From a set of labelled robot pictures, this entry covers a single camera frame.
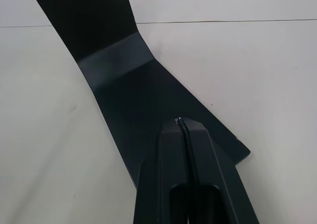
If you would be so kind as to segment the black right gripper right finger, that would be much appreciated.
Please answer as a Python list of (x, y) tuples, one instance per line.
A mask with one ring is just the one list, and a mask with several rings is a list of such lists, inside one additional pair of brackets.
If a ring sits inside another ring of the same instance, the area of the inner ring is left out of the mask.
[(234, 163), (199, 122), (182, 118), (191, 179), (189, 223), (257, 224)]

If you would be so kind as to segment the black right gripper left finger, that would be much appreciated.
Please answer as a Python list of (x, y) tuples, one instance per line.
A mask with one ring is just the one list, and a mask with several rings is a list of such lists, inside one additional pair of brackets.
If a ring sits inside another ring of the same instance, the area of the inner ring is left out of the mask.
[(190, 135), (194, 123), (179, 117), (159, 127), (139, 172), (135, 224), (196, 222), (196, 171)]

